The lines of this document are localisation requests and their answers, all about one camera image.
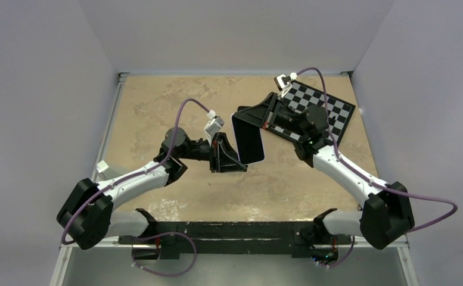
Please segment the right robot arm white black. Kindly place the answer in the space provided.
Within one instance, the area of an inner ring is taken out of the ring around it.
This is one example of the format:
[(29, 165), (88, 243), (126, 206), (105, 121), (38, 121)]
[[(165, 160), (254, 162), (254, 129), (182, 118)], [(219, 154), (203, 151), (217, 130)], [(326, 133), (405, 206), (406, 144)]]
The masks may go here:
[(296, 156), (343, 187), (361, 206), (360, 211), (329, 209), (314, 218), (313, 236), (322, 243), (336, 235), (359, 236), (382, 250), (415, 226), (406, 187), (364, 171), (337, 148), (326, 109), (311, 105), (298, 113), (271, 92), (260, 104), (241, 107), (231, 116), (242, 164), (263, 159), (261, 129), (281, 127), (300, 135), (293, 143)]

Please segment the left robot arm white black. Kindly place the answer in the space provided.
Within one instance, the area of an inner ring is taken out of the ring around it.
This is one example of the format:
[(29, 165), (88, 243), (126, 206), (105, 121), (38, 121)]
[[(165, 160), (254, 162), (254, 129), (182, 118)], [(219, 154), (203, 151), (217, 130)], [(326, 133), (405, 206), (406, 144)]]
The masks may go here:
[(118, 207), (148, 191), (176, 182), (186, 171), (183, 159), (209, 162), (212, 173), (246, 172), (226, 133), (217, 132), (211, 140), (192, 140), (182, 128), (165, 134), (157, 157), (125, 175), (100, 182), (80, 180), (57, 214), (64, 231), (64, 245), (76, 243), (82, 250), (97, 245), (103, 238), (134, 236), (148, 244), (156, 237), (156, 227), (142, 210), (124, 216), (113, 213)]

